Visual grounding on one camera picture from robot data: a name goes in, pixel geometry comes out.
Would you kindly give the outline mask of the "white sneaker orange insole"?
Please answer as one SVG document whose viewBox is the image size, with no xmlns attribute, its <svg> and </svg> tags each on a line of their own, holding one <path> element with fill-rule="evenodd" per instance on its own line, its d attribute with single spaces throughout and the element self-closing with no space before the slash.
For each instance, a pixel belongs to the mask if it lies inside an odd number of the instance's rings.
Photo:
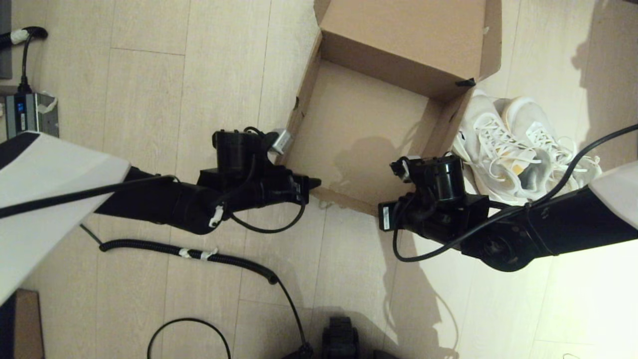
<svg viewBox="0 0 638 359">
<path fill-rule="evenodd" d="M 472 93 L 453 153 L 469 167 L 477 193 L 491 200 L 519 204 L 548 193 L 551 157 L 515 136 L 483 91 Z"/>
</svg>

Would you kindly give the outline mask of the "brown cardboard shoe box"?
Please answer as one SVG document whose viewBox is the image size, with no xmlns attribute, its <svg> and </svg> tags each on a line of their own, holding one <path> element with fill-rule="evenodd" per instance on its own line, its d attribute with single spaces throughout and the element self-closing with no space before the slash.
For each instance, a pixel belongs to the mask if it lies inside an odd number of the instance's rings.
<svg viewBox="0 0 638 359">
<path fill-rule="evenodd" d="M 412 190 L 402 156 L 447 153 L 476 85 L 501 67 L 503 0 L 314 0 L 319 26 L 278 163 L 311 193 L 376 215 Z"/>
</svg>

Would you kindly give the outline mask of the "grey power supply box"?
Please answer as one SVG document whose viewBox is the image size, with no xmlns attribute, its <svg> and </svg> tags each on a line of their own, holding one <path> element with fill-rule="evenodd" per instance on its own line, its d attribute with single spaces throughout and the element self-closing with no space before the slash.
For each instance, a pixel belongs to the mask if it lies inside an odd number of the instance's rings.
<svg viewBox="0 0 638 359">
<path fill-rule="evenodd" d="M 4 99 L 8 139 L 27 131 L 60 136 L 57 97 L 46 93 L 30 93 L 10 95 Z"/>
</svg>

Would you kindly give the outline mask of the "black robot torso part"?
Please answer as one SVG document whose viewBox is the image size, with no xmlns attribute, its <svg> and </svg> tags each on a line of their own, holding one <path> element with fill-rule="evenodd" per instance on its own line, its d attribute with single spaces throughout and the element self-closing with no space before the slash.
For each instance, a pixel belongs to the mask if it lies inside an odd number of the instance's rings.
<svg viewBox="0 0 638 359">
<path fill-rule="evenodd" d="M 349 317 L 330 317 L 322 332 L 321 359 L 360 359 L 359 334 Z"/>
</svg>

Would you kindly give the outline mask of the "dark grey panel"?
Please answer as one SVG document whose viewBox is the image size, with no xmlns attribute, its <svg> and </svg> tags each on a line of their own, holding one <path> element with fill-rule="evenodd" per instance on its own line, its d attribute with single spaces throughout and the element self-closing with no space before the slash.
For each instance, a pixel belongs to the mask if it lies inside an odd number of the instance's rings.
<svg viewBox="0 0 638 359">
<path fill-rule="evenodd" d="M 0 80 L 11 79 L 12 59 L 10 39 L 12 32 L 12 0 L 0 0 Z"/>
</svg>

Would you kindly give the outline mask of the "small brown cardboard carton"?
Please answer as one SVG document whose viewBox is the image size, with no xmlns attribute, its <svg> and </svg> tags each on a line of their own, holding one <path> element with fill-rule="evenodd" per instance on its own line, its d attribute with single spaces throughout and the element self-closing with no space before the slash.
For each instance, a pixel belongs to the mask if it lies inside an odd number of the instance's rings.
<svg viewBox="0 0 638 359">
<path fill-rule="evenodd" d="M 36 291 L 16 292 L 13 359 L 45 359 L 39 295 Z"/>
</svg>

